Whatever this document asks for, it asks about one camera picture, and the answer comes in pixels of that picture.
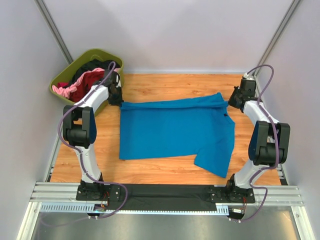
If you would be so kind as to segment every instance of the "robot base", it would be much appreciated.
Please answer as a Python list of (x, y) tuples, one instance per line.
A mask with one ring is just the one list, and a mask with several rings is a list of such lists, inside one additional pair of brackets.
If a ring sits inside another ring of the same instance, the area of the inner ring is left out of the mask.
[[(99, 181), (103, 182), (102, 174), (99, 178)], [(75, 199), (78, 201), (99, 202), (107, 199), (109, 199), (109, 201), (119, 201), (120, 192), (120, 187), (116, 185), (104, 185), (96, 182), (88, 183), (81, 180)]]
[(235, 185), (235, 175), (227, 181), (226, 186), (213, 186), (209, 188), (210, 199), (213, 203), (243, 204), (244, 198), (248, 204), (256, 202), (252, 188), (240, 188)]

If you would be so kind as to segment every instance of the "clothes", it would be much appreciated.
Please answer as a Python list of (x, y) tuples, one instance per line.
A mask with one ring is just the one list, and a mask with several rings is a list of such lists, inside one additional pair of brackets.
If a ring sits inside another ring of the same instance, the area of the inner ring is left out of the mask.
[[(68, 85), (65, 87), (70, 87), (72, 84), (74, 84), (80, 76), (87, 72), (87, 71), (92, 71), (96, 68), (101, 68), (101, 69), (107, 69), (109, 64), (112, 62), (112, 60), (107, 60), (107, 61), (100, 61), (98, 59), (93, 59), (85, 64), (83, 64), (74, 74), (72, 79), (69, 81)], [(116, 68), (120, 68), (121, 66), (118, 63), (115, 63)]]
[(66, 87), (68, 85), (67, 82), (58, 82), (58, 84), (56, 85), (58, 88), (63, 88)]
[(81, 84), (76, 87), (76, 91), (70, 93), (70, 100), (79, 102), (91, 89), (95, 81), (99, 81), (104, 77), (105, 71), (92, 71), (85, 73)]
[(123, 160), (197, 154), (194, 164), (226, 177), (235, 144), (235, 123), (221, 93), (174, 101), (123, 102)]
[(85, 74), (92, 73), (92, 72), (101, 72), (101, 71), (104, 72), (105, 70), (100, 68), (100, 67), (98, 67), (98, 68), (93, 69), (92, 71), (86, 71), (71, 86), (68, 86), (66, 88), (64, 88), (64, 87), (59, 87), (58, 88), (58, 87), (53, 85), (52, 86), (52, 90), (55, 93), (57, 93), (57, 94), (65, 97), (65, 98), (69, 99), (70, 98), (70, 93), (73, 93), (73, 92), (77, 91), (77, 86), (79, 86), (82, 83), (82, 80), (83, 80)]

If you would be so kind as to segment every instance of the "metal pole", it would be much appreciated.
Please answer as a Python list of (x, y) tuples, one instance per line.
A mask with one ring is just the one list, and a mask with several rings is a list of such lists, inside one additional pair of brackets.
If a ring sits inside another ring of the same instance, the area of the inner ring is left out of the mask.
[(71, 64), (74, 60), (63, 40), (63, 38), (61, 37), (61, 34), (59, 33), (59, 30), (44, 2), (44, 0), (35, 0), (36, 5), (38, 6), (44, 20), (46, 21), (46, 23), (48, 24), (56, 42), (58, 43), (66, 61), (68, 62), (68, 64)]
[[(279, 27), (277, 28), (277, 30), (275, 31), (268, 47), (266, 48), (266, 50), (264, 51), (261, 59), (259, 60), (257, 66), (262, 65), (266, 62), (267, 58), (269, 57), (270, 53), (272, 52), (272, 50), (274, 49), (275, 45), (277, 44), (278, 40), (280, 39), (281, 35), (283, 34), (283, 32), (285, 31), (288, 23), (290, 22), (292, 16), (294, 15), (295, 11), (297, 10), (299, 4), (302, 2), (302, 0), (293, 0), (291, 5), (289, 6), (288, 10), (286, 11)], [(257, 76), (260, 72), (261, 68), (258, 68), (255, 72), (254, 72), (254, 76)]]

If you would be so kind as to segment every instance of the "black bracket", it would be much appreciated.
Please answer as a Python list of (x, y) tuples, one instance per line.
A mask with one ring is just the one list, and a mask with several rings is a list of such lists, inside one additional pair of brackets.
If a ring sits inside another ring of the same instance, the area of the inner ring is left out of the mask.
[(236, 109), (244, 112), (246, 101), (257, 100), (256, 81), (250, 79), (241, 79), (240, 86), (235, 86), (233, 93), (228, 101), (228, 104)]
[(209, 187), (212, 203), (238, 203), (243, 204), (244, 198), (248, 204), (256, 202), (252, 188), (240, 188), (235, 185), (235, 175), (226, 182), (226, 186)]
[(276, 163), (276, 146), (268, 142), (268, 137), (277, 137), (279, 144), (279, 163), (285, 163), (288, 155), (290, 126), (287, 123), (275, 125), (277, 136), (274, 136), (272, 125), (266, 121), (256, 121), (250, 140), (248, 155), (253, 164), (274, 166)]
[[(63, 109), (65, 114), (72, 105), (66, 105)], [(74, 121), (82, 119), (82, 124)], [(97, 127), (94, 110), (92, 107), (77, 107), (63, 120), (63, 139), (68, 141), (71, 146), (85, 147), (93, 144), (97, 137)]]
[(121, 187), (117, 185), (105, 185), (101, 183), (80, 182), (75, 199), (78, 201), (120, 201)]
[[(105, 70), (103, 78), (101, 78), (99, 81), (94, 82), (93, 85), (98, 85), (99, 83), (101, 83), (101, 81), (108, 75), (109, 72), (110, 70)], [(120, 75), (117, 72), (113, 71), (102, 85), (108, 88), (109, 104), (121, 107), (124, 100), (122, 98), (122, 88), (117, 87), (119, 83), (117, 82), (117, 80), (120, 81)]]

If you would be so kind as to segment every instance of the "cable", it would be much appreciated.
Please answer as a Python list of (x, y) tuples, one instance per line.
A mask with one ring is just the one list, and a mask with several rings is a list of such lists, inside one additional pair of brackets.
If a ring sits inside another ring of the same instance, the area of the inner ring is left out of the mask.
[[(117, 186), (120, 186), (122, 188), (124, 188), (125, 190), (125, 196), (124, 196), (124, 200), (123, 202), (121, 203), (121, 205), (114, 211), (108, 213), (108, 214), (105, 214), (105, 215), (102, 215), (102, 216), (97, 216), (96, 219), (105, 219), (107, 217), (110, 217), (114, 214), (116, 214), (126, 203), (127, 201), (127, 198), (128, 198), (128, 189), (125, 185), (121, 184), (121, 183), (118, 183), (118, 182), (112, 182), (112, 181), (99, 181), (99, 180), (96, 180), (94, 179), (92, 176), (89, 175), (88, 171), (86, 170), (86, 167), (84, 165), (84, 159), (83, 159), (83, 152), (81, 151), (81, 149), (77, 148), (76, 146), (72, 146), (70, 145), (69, 143), (67, 143), (64, 138), (62, 137), (62, 134), (61, 134), (61, 127), (62, 127), (62, 124), (64, 122), (64, 119), (67, 115), (69, 115), (74, 109), (76, 109), (77, 107), (81, 106), (82, 104), (84, 104), (90, 97), (91, 95), (96, 92), (96, 90), (108, 79), (108, 77), (111, 75), (111, 73), (115, 70), (116, 68), (116, 63), (114, 61), (110, 62), (110, 64), (108, 65), (107, 69), (110, 70), (110, 72), (107, 74), (107, 76), (96, 86), (96, 88), (91, 91), (85, 98), (83, 101), (79, 102), (78, 104), (75, 104), (73, 107), (71, 107), (63, 116), (62, 118), (60, 119), (59, 123), (58, 123), (58, 128), (57, 128), (57, 131), (58, 131), (58, 136), (59, 136), (59, 139), (61, 140), (61, 142), (66, 145), (67, 147), (69, 148), (72, 148), (74, 150), (76, 150), (78, 153), (79, 153), (79, 158), (80, 158), (80, 166), (84, 172), (84, 174), (93, 182), (95, 183), (98, 183), (98, 184), (103, 184), (103, 185), (117, 185)], [(68, 223), (64, 223), (64, 224), (59, 224), (59, 225), (50, 225), (50, 224), (47, 224), (45, 222), (43, 222), (42, 219), (40, 219), (40, 222), (45, 225), (46, 227), (50, 227), (50, 228), (54, 228), (54, 227), (63, 227), (63, 226), (67, 226), (67, 225), (70, 225), (70, 224), (74, 224), (74, 223), (77, 223), (77, 222), (80, 222), (80, 221), (83, 221), (83, 220), (86, 220), (88, 219), (88, 217), (83, 217), (83, 218), (80, 218), (80, 219), (77, 219), (77, 220), (74, 220), (72, 222), (68, 222)]]
[(238, 220), (237, 222), (238, 223), (244, 223), (244, 222), (247, 222), (247, 221), (250, 221), (252, 220), (260, 211), (261, 211), (261, 208), (263, 207), (263, 205), (265, 204), (265, 201), (267, 199), (267, 195), (268, 195), (268, 189), (265, 187), (265, 186), (254, 186), (252, 184), (253, 180), (255, 179), (256, 176), (258, 176), (262, 171), (264, 170), (272, 170), (272, 169), (275, 169), (277, 168), (278, 164), (279, 164), (279, 143), (278, 143), (278, 137), (277, 137), (277, 129), (276, 129), (276, 125), (272, 119), (272, 117), (267, 113), (267, 111), (260, 105), (260, 101), (261, 101), (261, 97), (262, 97), (262, 94), (264, 94), (264, 92), (266, 91), (267, 87), (269, 86), (269, 84), (271, 83), (273, 77), (274, 77), (274, 73), (275, 73), (275, 70), (274, 68), (269, 65), (269, 64), (262, 64), (262, 65), (259, 65), (259, 66), (256, 66), (254, 68), (252, 68), (250, 71), (247, 72), (247, 74), (251, 73), (252, 71), (258, 69), (258, 68), (262, 68), (262, 67), (268, 67), (271, 69), (271, 75), (270, 75), (270, 78), (268, 80), (268, 82), (266, 83), (265, 87), (263, 88), (263, 90), (261, 91), (261, 93), (259, 94), (258, 96), (258, 99), (257, 99), (257, 103), (258, 103), (258, 107), (261, 109), (261, 111), (263, 112), (263, 114), (269, 119), (270, 123), (271, 123), (271, 126), (272, 126), (272, 131), (273, 131), (273, 135), (274, 135), (274, 145), (275, 145), (275, 164), (274, 166), (269, 166), (269, 167), (262, 167), (261, 169), (259, 169), (255, 174), (252, 175), (252, 177), (249, 179), (249, 184), (250, 186), (253, 188), (253, 189), (264, 189), (265, 190), (265, 194), (264, 194), (264, 197), (261, 201), (261, 204), (259, 206), (259, 208), (257, 209), (257, 211), (250, 217), (246, 218), (246, 219), (243, 219), (243, 220)]

